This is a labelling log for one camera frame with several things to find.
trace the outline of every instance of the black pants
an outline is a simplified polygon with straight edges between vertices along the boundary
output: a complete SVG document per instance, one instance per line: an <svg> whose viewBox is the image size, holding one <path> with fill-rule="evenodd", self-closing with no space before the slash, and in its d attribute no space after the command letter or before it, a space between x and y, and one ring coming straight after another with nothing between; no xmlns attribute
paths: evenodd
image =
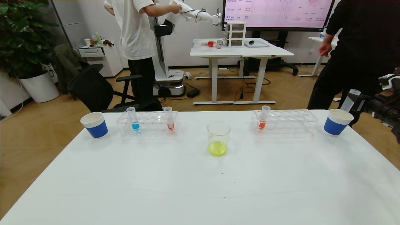
<svg viewBox="0 0 400 225"><path fill-rule="evenodd" d="M131 75L142 75L142 78L132 80L132 92L135 97L148 98L153 96L153 86L156 79L152 58L128 60Z"/></svg>
<svg viewBox="0 0 400 225"><path fill-rule="evenodd" d="M329 109L335 95L342 91L339 108L350 89L357 89L361 94L376 95L382 91L378 78L387 74L371 72L368 67L359 66L346 60L341 60L341 55L334 55L322 70L308 103L308 109ZM350 126L360 118L360 112L352 112L354 120Z"/></svg>

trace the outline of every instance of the orange liquid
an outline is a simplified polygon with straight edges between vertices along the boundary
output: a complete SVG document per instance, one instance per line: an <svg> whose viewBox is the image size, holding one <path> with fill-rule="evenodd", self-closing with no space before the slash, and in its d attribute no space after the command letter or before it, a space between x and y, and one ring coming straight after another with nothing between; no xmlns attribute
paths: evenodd
<svg viewBox="0 0 400 225"><path fill-rule="evenodd" d="M263 129L265 128L265 124L266 124L266 122L260 121L260 125L258 126L258 128L259 128L260 130L263 130Z"/></svg>
<svg viewBox="0 0 400 225"><path fill-rule="evenodd" d="M175 125L173 123L168 123L167 127L168 129L173 130L175 128Z"/></svg>

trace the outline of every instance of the white t-shirt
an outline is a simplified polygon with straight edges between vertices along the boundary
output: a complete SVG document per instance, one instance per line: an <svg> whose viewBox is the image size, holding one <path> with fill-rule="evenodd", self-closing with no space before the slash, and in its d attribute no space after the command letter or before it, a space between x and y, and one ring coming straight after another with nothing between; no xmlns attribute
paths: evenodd
<svg viewBox="0 0 400 225"><path fill-rule="evenodd" d="M152 0L106 0L104 5L114 9L115 18L121 28L121 54L138 60L155 55L154 33L142 8L152 5Z"/></svg>

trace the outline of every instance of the blue and white cup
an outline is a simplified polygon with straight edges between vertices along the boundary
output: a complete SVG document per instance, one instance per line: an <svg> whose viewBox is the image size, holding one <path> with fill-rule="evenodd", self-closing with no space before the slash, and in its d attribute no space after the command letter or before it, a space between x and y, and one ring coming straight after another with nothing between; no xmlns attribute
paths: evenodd
<svg viewBox="0 0 400 225"><path fill-rule="evenodd" d="M82 117L80 120L82 125L89 131L92 137L102 138L107 134L108 129L106 121L104 120L103 113L92 112Z"/></svg>
<svg viewBox="0 0 400 225"><path fill-rule="evenodd" d="M354 120L354 116L341 109L329 110L324 130L332 135L339 135Z"/></svg>

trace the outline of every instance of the monitor stand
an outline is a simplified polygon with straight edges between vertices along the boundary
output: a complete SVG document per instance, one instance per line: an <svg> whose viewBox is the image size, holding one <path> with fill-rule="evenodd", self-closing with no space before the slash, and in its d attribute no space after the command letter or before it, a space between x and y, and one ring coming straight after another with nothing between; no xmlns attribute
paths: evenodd
<svg viewBox="0 0 400 225"><path fill-rule="evenodd" d="M252 38L260 38L261 36L261 31L253 31ZM287 31L279 31L278 33L278 38L276 40L267 40L269 43L276 45L277 47L284 48L285 44L288 43L286 42L286 38L288 37L288 32ZM245 61L244 64L244 70L245 70L245 75L248 74L249 71L258 71L258 68L260 67L260 60L256 58L249 58L249 60ZM281 57L274 58L268 60L267 64L267 70L278 70L281 67L289 67L293 69L293 76L296 76L299 72L299 69L295 67L294 65L287 63L281 59Z"/></svg>

